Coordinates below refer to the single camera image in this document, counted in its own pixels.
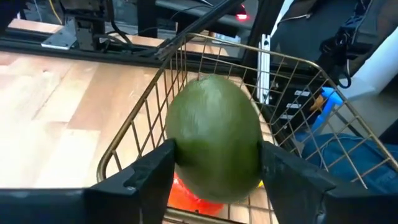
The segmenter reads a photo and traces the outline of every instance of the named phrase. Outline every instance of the wooden table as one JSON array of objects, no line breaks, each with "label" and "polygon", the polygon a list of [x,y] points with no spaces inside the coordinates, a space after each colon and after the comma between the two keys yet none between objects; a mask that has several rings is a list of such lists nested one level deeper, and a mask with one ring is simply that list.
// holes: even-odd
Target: wooden table
[{"label": "wooden table", "polygon": [[[42,32],[61,28],[17,19],[10,26]],[[134,43],[153,46],[162,42],[147,37],[130,38]],[[203,52],[199,44],[189,44],[187,49]],[[218,51],[217,47],[205,49],[208,53]],[[0,52],[0,187],[64,188],[95,184],[100,157],[156,71]],[[147,127],[144,115],[137,125]],[[133,142],[122,143],[119,153],[124,166],[136,158],[134,147]],[[116,171],[115,167],[110,164],[110,173]],[[231,219],[270,223],[264,211],[253,208],[250,215],[248,203],[232,205]],[[255,191],[250,203],[268,207],[265,191]],[[226,218],[227,208],[221,216]]]}]

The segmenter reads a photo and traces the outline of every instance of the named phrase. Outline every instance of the orange object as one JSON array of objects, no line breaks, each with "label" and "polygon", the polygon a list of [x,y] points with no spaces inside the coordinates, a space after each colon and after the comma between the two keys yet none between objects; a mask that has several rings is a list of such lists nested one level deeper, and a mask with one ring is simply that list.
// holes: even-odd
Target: orange object
[{"label": "orange object", "polygon": [[199,214],[216,216],[224,204],[198,198],[186,188],[176,173],[174,173],[173,186],[169,195],[169,206],[190,212],[198,212]]}]

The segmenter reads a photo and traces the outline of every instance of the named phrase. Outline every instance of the gold wire basket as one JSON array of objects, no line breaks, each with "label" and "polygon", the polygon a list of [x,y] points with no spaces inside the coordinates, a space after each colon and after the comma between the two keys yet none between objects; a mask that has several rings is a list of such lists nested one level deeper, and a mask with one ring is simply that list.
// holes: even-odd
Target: gold wire basket
[{"label": "gold wire basket", "polygon": [[[355,109],[347,102],[346,98],[337,89],[336,85],[330,80],[328,75],[316,64],[303,60],[300,58],[289,57],[287,55],[278,54],[275,52],[269,52],[246,45],[235,44],[220,39],[215,39],[200,34],[189,34],[194,37],[200,37],[205,39],[203,46],[203,53],[201,55],[201,64],[197,72],[188,72],[186,64],[186,52],[190,50],[190,44],[186,40],[182,40],[180,43],[180,50],[176,50],[174,55],[167,60],[163,66],[157,71],[153,79],[150,81],[148,87],[143,92],[142,96],[139,97],[137,104],[131,111],[130,115],[125,120],[121,129],[118,131],[115,138],[112,140],[110,146],[107,148],[105,154],[101,158],[98,170],[97,179],[101,182],[105,178],[121,171],[123,168],[134,162],[135,159],[139,159],[143,155],[147,154],[151,150],[163,143],[167,137],[165,136],[165,115],[170,102],[174,96],[181,91],[182,88],[191,80],[196,78],[198,75],[207,75],[201,71],[202,64],[210,61],[215,61],[213,73],[217,74],[217,69],[220,65],[229,66],[229,74],[225,78],[235,82],[244,92],[247,93],[248,98],[252,100],[253,106],[258,111],[259,120],[261,122],[261,128],[265,141],[273,142],[279,145],[281,148],[290,152],[296,153],[296,155],[303,159],[310,160],[315,156],[318,156],[321,160],[323,169],[329,171],[333,166],[337,166],[339,161],[346,160],[349,163],[349,169],[354,173],[354,177],[347,181],[357,182],[364,187],[368,187],[366,183],[366,176],[380,166],[389,165],[394,170],[398,170],[398,163],[392,157],[390,152],[381,144],[378,138],[373,134],[370,128],[365,124],[363,119],[358,115]],[[217,41],[221,43],[215,46],[211,46],[213,54],[216,57],[207,57],[205,55],[205,49],[209,48],[209,45]],[[247,72],[259,72],[261,75],[267,75],[267,71],[259,71],[257,68],[244,67],[242,65],[225,62],[220,59],[220,56],[225,51],[225,46],[244,48],[250,51],[262,52],[269,54],[273,59],[280,61],[277,72],[269,72],[270,85],[262,86],[258,81],[257,85],[248,85],[243,82]],[[289,62],[294,64],[294,69],[291,73],[282,72],[282,64]],[[242,74],[233,74],[233,68],[242,68],[244,70]],[[291,84],[296,83],[294,78],[297,75],[295,71],[300,68],[310,68],[314,72],[314,76],[306,80],[305,83],[299,83],[291,89]],[[321,94],[323,86],[328,86],[329,90],[332,91],[329,96]],[[253,88],[252,94],[249,93],[248,89]],[[263,101],[258,102],[254,100],[255,93],[259,94]],[[340,103],[334,104],[331,111],[324,116],[322,125],[316,130],[313,130],[313,121],[310,121],[314,117],[323,114],[325,105],[331,95],[337,95],[340,97]],[[291,101],[286,103],[284,99],[290,98]],[[268,117],[263,117],[265,108],[268,108]],[[296,135],[297,133],[306,133],[300,139]],[[317,145],[315,142],[315,148],[313,152],[307,153],[303,156],[303,149],[305,143],[312,141],[319,134],[326,134],[329,136],[328,139],[324,139],[321,145]],[[343,147],[342,139],[339,137],[340,134],[356,134],[361,135],[358,137],[358,142],[352,147]],[[372,166],[370,169],[363,170],[363,167],[357,168],[355,161],[351,157],[353,151],[359,148],[361,145],[366,144],[366,141],[372,140],[377,145],[377,149],[384,157],[383,160]],[[128,147],[120,149],[119,145],[121,142],[126,141]],[[337,142],[337,144],[344,149],[341,156],[334,159],[333,161],[326,161],[321,153],[323,147],[331,142]],[[110,165],[111,159],[114,159],[113,166]],[[218,217],[207,217],[200,214],[182,212],[173,208],[168,208],[165,214],[165,223],[278,223],[272,205],[267,198],[264,187],[259,187],[255,190],[244,202],[230,204],[224,206],[224,209],[218,215]]]}]

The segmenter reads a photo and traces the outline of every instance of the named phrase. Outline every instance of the blue object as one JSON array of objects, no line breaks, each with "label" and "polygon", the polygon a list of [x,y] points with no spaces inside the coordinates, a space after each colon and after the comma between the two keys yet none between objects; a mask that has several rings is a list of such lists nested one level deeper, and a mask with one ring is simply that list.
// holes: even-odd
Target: blue object
[{"label": "blue object", "polygon": [[[326,99],[326,104],[322,109],[322,113],[318,115],[317,119],[311,126],[311,132],[314,136],[317,136],[321,133],[322,128],[319,128],[329,117],[333,107],[335,105],[341,106],[343,104],[343,99],[337,94],[336,90],[329,87],[322,87],[322,97]],[[295,135],[295,138],[303,143],[308,142],[311,138],[308,138],[310,133],[301,132]]]},{"label": "blue object", "polygon": [[[354,148],[363,140],[363,138],[351,136],[349,134],[339,134],[337,136],[343,147],[346,149],[346,152]],[[318,147],[320,147],[324,145],[324,143],[328,142],[330,139],[333,140],[331,140],[320,149],[320,153],[325,161],[325,164],[322,164],[320,155],[317,152],[307,161],[315,164],[319,168],[325,168],[325,165],[329,166],[331,163],[335,162],[337,159],[344,155],[344,151],[337,141],[337,138],[334,137],[333,133],[316,136],[314,141],[306,143],[302,151],[303,159],[307,159],[317,150],[315,143]],[[395,159],[398,159],[398,146],[385,145],[385,147]],[[382,161],[385,160],[386,157],[381,152],[381,150],[378,149],[378,146],[374,141],[367,140],[356,149],[354,149],[352,152],[350,152],[349,158],[353,161],[353,164],[357,168],[359,174],[362,175],[369,169],[380,164]],[[347,157],[342,158],[336,164],[328,168],[328,171],[334,176],[346,181],[352,181],[357,178],[353,166],[350,164]],[[363,177],[363,180],[368,189],[376,193],[398,193],[398,175],[394,168],[388,162],[384,163],[383,165],[365,175]]]}]

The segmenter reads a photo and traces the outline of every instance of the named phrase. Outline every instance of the metal bracket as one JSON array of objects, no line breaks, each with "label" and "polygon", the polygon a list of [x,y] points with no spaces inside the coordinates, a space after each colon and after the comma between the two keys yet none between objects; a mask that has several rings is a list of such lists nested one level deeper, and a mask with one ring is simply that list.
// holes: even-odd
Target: metal bracket
[{"label": "metal bracket", "polygon": [[76,40],[75,25],[73,22],[68,22],[41,45],[51,49],[69,50]]}]

